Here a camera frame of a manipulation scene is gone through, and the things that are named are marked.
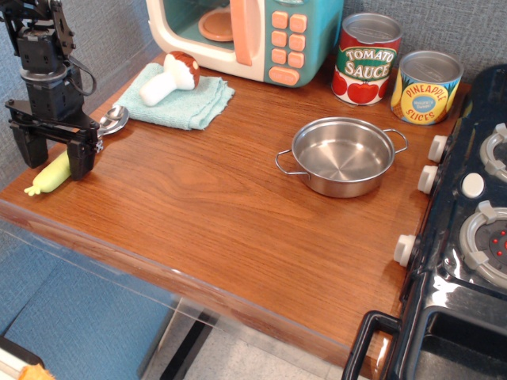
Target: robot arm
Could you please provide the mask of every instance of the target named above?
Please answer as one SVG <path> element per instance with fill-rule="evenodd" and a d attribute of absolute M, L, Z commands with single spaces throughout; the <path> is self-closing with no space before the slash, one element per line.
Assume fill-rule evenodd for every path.
<path fill-rule="evenodd" d="M 6 102 L 10 127 L 26 164 L 48 159 L 46 140 L 67 144 L 71 175 L 80 180 L 101 150 L 98 123 L 82 111 L 84 96 L 96 87 L 95 78 L 71 57 L 76 48 L 60 0 L 0 0 L 14 54 L 21 59 L 21 78 L 29 101 Z M 90 93 L 82 89 L 81 70 L 92 77 Z"/>

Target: toy stove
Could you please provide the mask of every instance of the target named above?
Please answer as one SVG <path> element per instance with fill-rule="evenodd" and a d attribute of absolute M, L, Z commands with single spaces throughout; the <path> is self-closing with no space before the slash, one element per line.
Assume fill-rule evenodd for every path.
<path fill-rule="evenodd" d="M 507 379 L 507 65 L 474 81 L 448 137 L 436 136 L 418 188 L 431 197 L 407 266 L 400 318 L 365 315 L 343 378 L 356 378 L 375 331 L 393 336 L 384 378 Z"/>

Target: can label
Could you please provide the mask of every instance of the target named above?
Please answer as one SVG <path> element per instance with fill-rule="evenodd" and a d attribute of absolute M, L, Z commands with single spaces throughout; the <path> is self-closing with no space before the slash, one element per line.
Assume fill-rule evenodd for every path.
<path fill-rule="evenodd" d="M 459 79 L 447 83 L 419 82 L 398 72 L 391 98 L 391 110 L 412 124 L 436 124 L 447 117 L 458 89 Z"/>
<path fill-rule="evenodd" d="M 401 40 L 363 45 L 342 30 L 333 77 L 334 94 L 355 105 L 372 105 L 386 94 Z"/>

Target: can lid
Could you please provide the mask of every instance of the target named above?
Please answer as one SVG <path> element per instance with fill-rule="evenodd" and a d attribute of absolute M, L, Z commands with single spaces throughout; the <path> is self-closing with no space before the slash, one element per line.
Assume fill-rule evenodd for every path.
<path fill-rule="evenodd" d="M 405 55 L 400 70 L 426 83 L 454 82 L 463 75 L 463 65 L 454 56 L 439 51 L 413 51 Z"/>
<path fill-rule="evenodd" d="M 342 25 L 343 30 L 362 44 L 389 43 L 402 37 L 401 25 L 379 13 L 351 14 Z"/>

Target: microwave button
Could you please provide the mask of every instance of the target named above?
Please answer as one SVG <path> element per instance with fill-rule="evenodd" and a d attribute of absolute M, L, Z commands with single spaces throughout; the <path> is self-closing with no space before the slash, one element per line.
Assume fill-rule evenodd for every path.
<path fill-rule="evenodd" d="M 300 69 L 304 66 L 304 54 L 291 51 L 288 53 L 288 65 Z"/>
<path fill-rule="evenodd" d="M 279 65 L 284 65 L 287 62 L 287 52 L 284 49 L 273 49 L 271 60 Z"/>
<path fill-rule="evenodd" d="M 275 30 L 271 33 L 271 43 L 279 48 L 287 46 L 287 33 Z"/>
<path fill-rule="evenodd" d="M 292 15 L 291 30 L 295 33 L 304 33 L 307 30 L 307 17 L 304 14 Z"/>
<path fill-rule="evenodd" d="M 291 34 L 288 39 L 288 46 L 292 50 L 303 51 L 307 44 L 307 39 L 302 34 Z"/>
<path fill-rule="evenodd" d="M 294 86 L 299 80 L 299 73 L 287 67 L 274 66 L 269 70 L 269 77 L 273 82 Z"/>
<path fill-rule="evenodd" d="M 288 14 L 287 12 L 280 12 L 277 10 L 271 15 L 271 25 L 274 28 L 285 29 L 288 27 Z"/>

